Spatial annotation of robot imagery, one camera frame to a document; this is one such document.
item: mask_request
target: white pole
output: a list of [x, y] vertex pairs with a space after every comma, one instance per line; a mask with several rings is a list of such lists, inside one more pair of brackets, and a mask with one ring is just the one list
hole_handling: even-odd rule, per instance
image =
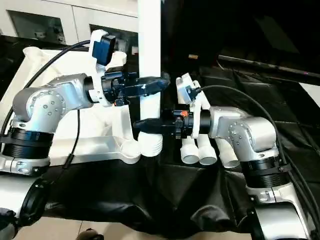
[[[161, 76], [161, 0], [138, 0], [139, 76]], [[160, 117], [160, 92], [140, 98], [140, 119]], [[162, 150], [160, 134], [140, 132], [141, 154], [154, 157]]]

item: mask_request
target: white pvc pipe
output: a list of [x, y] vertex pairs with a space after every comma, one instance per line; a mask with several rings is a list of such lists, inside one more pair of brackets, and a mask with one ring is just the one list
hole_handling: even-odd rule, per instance
[[[139, 76], [161, 76], [161, 0], [138, 0]], [[160, 117], [160, 92], [140, 98], [140, 119]], [[160, 134], [140, 132], [141, 154], [154, 157], [162, 150]]]
[[181, 160], [185, 164], [195, 164], [199, 162], [199, 151], [195, 140], [188, 136], [182, 139], [182, 147], [180, 148]]
[[222, 165], [226, 169], [232, 169], [237, 167], [240, 164], [240, 162], [230, 143], [227, 140], [222, 138], [216, 138], [215, 142], [220, 152], [219, 157], [221, 159]]
[[[198, 81], [193, 81], [193, 84], [196, 88], [200, 88], [200, 84]], [[199, 99], [201, 101], [201, 107], [204, 110], [208, 110], [211, 105], [204, 94], [203, 91], [201, 91], [199, 94]], [[207, 134], [199, 134], [199, 136], [196, 139], [196, 142], [198, 144], [199, 148], [199, 162], [202, 165], [212, 165], [217, 162], [217, 154], [215, 149], [211, 146], [209, 137]]]

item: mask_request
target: white cabinet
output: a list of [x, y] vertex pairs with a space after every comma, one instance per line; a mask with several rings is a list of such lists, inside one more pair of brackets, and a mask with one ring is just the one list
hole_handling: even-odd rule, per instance
[[78, 42], [71, 5], [43, 0], [0, 0], [3, 35], [72, 45]]
[[86, 9], [138, 17], [138, 0], [43, 0]]
[[116, 36], [116, 50], [129, 55], [138, 52], [137, 17], [77, 6], [72, 8], [79, 41], [89, 40], [93, 30], [103, 29]]

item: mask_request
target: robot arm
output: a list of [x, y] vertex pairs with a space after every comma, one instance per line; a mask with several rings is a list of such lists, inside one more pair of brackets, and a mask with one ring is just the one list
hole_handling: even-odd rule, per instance
[[13, 99], [15, 116], [0, 154], [0, 239], [10, 240], [18, 229], [30, 226], [43, 214], [50, 183], [40, 176], [48, 169], [48, 157], [59, 121], [71, 110], [129, 104], [128, 98], [164, 90], [168, 78], [142, 77], [124, 71], [126, 54], [114, 52], [115, 37], [92, 33], [89, 54], [91, 76], [84, 73], [59, 76], [40, 87], [21, 90]]
[[[183, 78], [177, 89], [184, 102], [190, 104], [195, 96]], [[253, 239], [310, 239], [306, 216], [289, 179], [290, 166], [280, 159], [276, 131], [268, 120], [250, 116], [236, 107], [211, 106], [198, 116], [180, 105], [167, 112], [162, 119], [145, 119], [134, 126], [147, 133], [162, 133], [177, 139], [198, 131], [228, 141], [240, 161], [246, 191], [254, 206], [248, 211]]]

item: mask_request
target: black tablecloth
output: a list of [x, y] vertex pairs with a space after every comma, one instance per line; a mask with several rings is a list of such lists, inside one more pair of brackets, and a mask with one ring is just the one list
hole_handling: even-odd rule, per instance
[[[202, 86], [237, 88], [261, 103], [320, 203], [320, 109], [299, 83], [205, 67], [192, 77]], [[174, 92], [174, 84], [165, 91], [166, 107], [175, 101]], [[206, 96], [212, 105], [234, 106], [263, 117], [255, 105], [234, 92], [208, 90]], [[130, 113], [132, 121], [139, 119], [138, 100], [132, 101]], [[219, 155], [215, 142], [211, 143]], [[219, 161], [207, 167], [183, 164], [180, 147], [181, 141], [164, 137], [160, 155], [142, 157], [134, 165], [117, 159], [72, 164], [52, 186], [44, 215], [120, 222], [167, 238], [185, 238], [199, 231], [247, 232], [246, 211], [251, 203], [240, 170], [224, 170]], [[61, 171], [59, 166], [50, 167], [44, 177], [54, 180]]]

